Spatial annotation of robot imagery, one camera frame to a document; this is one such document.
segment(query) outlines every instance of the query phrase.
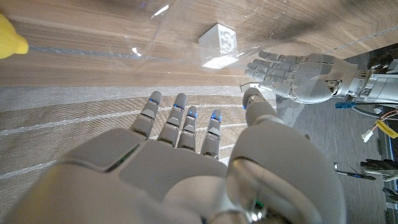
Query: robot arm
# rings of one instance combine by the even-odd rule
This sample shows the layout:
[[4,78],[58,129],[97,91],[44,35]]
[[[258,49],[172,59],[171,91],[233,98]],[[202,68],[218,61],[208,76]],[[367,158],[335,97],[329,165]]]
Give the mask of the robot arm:
[[381,60],[369,71],[331,55],[298,57],[260,52],[246,75],[259,87],[299,103],[351,96],[368,103],[398,102],[398,60]]
[[346,223],[332,162],[284,125],[259,90],[244,95],[248,127],[228,167],[218,161],[218,110],[200,154],[195,107],[177,143],[182,93],[157,140],[149,139],[160,98],[150,96],[130,130],[107,131],[60,158],[5,223]]

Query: wooden surface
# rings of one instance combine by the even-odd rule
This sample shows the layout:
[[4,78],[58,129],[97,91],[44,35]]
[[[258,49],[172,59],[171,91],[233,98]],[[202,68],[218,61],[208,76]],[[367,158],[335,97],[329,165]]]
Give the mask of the wooden surface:
[[[4,0],[31,48],[0,61],[0,85],[240,85],[260,50],[347,58],[394,44],[397,11],[395,0]],[[209,71],[197,41],[217,22],[242,54]]]

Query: yellow label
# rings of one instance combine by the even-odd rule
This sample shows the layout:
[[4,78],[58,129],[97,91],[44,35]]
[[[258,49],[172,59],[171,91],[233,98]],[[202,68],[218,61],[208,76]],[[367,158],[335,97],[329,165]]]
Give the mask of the yellow label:
[[391,129],[390,127],[388,127],[384,122],[382,122],[381,120],[377,120],[376,121],[376,125],[380,128],[381,131],[383,131],[384,133],[386,133],[388,136],[390,136],[391,138],[396,138],[398,137],[398,133],[396,133],[393,129]]

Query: small white box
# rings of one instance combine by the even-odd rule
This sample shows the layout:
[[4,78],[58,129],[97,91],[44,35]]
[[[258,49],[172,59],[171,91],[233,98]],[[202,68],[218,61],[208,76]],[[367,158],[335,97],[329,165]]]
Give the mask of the small white box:
[[202,67],[220,69],[238,61],[235,31],[216,24],[199,37]]

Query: transparent plastic sheet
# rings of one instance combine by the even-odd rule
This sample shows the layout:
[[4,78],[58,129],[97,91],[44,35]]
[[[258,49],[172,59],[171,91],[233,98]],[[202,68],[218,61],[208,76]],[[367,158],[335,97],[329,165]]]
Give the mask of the transparent plastic sheet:
[[[245,77],[244,71],[249,62],[259,58],[261,50],[286,55],[291,52],[300,52],[300,55],[320,52],[320,49],[307,43],[289,39],[292,31],[289,30],[291,18],[286,16],[290,10],[286,8],[288,1],[282,1],[278,7],[273,8],[273,27],[262,27],[260,21],[257,27],[253,24],[261,19],[261,12],[269,9],[269,4],[260,0],[209,2],[207,5],[188,0],[115,2],[135,8],[146,18],[140,23],[132,19],[130,28],[132,33],[141,30],[140,37],[144,41],[136,44],[135,34],[126,35],[125,38],[126,48],[131,49],[131,57],[137,60],[126,63],[123,59],[114,58],[117,66],[126,66],[129,70],[167,72],[170,75],[191,73],[192,79],[202,73],[221,74],[225,79],[243,85],[254,81]],[[237,46],[225,51],[222,45],[209,47],[198,43],[199,38],[217,23],[235,31]],[[204,64],[213,59],[222,61],[226,57],[235,58],[235,63],[222,69],[204,67]],[[278,103],[277,107],[282,119],[292,126],[303,105],[287,100]]]

